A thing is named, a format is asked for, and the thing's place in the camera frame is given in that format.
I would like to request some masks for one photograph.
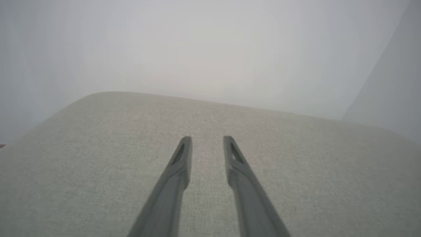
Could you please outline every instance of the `white wall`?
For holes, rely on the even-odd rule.
[[[1,105],[12,113],[0,143],[26,129],[17,116],[34,126],[101,91],[341,119],[408,2],[3,0],[10,23],[0,34],[17,40],[2,42],[2,62],[16,65],[0,71],[1,93],[27,103]]]
[[[413,0],[344,118],[421,144],[421,1]]]

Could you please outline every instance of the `gray wall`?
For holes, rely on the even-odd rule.
[[[341,119],[409,0],[0,0],[0,143],[102,91]]]
[[[421,144],[421,1],[409,4],[343,120],[383,127]]]

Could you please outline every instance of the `beige fabric surface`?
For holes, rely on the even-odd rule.
[[[374,127],[129,92],[82,98],[0,149],[0,236],[125,236],[179,140],[180,236],[238,236],[231,135],[292,236],[421,236],[421,153]]]

